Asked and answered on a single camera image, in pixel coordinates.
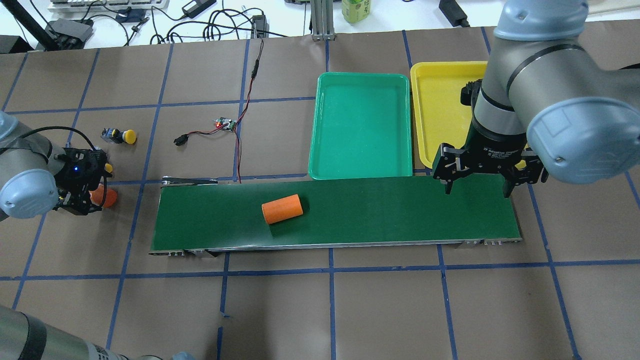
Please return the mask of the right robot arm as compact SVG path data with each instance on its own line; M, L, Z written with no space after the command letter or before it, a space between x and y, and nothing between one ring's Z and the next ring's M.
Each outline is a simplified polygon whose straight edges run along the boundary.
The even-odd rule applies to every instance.
M461 89L471 120L460 148L443 142L432 177L450 194L471 174L524 183L590 184L638 166L639 69L605 70L579 43L585 0L508 0L481 79Z

